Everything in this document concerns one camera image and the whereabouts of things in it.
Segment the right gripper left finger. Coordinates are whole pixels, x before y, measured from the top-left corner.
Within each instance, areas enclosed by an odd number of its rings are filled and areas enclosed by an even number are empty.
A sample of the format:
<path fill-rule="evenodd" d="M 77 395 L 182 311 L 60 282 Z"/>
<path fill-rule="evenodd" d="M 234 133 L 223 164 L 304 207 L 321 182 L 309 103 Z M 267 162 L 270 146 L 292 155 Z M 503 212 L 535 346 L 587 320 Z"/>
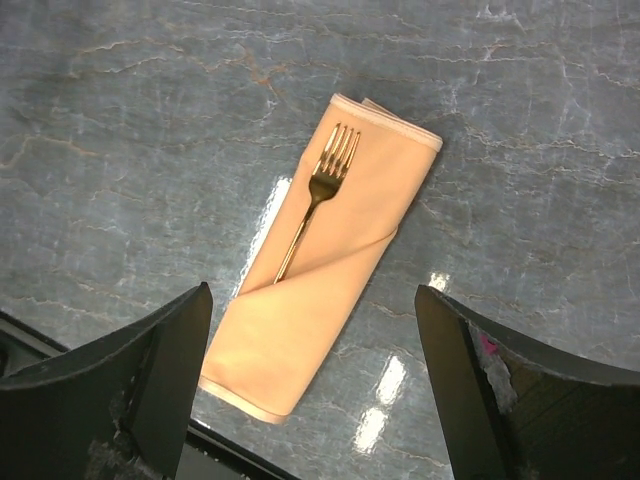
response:
<path fill-rule="evenodd" d="M 211 314 L 201 283 L 107 335 L 1 375 L 2 478 L 174 478 Z"/>

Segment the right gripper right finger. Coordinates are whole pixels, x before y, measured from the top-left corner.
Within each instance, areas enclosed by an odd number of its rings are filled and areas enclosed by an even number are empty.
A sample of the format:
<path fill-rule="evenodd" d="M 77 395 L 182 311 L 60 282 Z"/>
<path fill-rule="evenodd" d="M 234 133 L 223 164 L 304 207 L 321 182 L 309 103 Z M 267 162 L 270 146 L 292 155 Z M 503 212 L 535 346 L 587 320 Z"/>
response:
<path fill-rule="evenodd" d="M 415 309 L 455 478 L 638 478 L 638 372 L 551 347 L 434 287 L 418 287 Z"/>

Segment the peach cloth napkin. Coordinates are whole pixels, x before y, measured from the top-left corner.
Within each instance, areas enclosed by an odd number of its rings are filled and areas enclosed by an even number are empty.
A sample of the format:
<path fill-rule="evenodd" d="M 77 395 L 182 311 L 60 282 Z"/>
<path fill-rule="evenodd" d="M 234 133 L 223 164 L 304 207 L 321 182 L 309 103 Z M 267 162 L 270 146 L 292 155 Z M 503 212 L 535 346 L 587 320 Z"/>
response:
<path fill-rule="evenodd" d="M 286 276 L 276 274 L 310 202 L 309 179 L 338 124 L 360 140 Z M 205 355 L 199 385 L 269 423 L 294 409 L 339 336 L 424 181 L 441 138 L 371 100 L 334 95 Z"/>

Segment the orange handled fork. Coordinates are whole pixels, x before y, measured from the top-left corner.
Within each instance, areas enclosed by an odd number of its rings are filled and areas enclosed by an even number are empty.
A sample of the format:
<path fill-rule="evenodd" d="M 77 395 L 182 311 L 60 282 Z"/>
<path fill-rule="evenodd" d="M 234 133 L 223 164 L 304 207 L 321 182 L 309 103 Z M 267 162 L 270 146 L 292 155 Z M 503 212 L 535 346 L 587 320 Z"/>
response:
<path fill-rule="evenodd" d="M 276 273 L 274 284 L 286 276 L 317 207 L 333 199 L 339 192 L 351 167 L 360 138 L 361 133 L 347 125 L 338 123 L 333 128 L 309 179 L 309 207 Z"/>

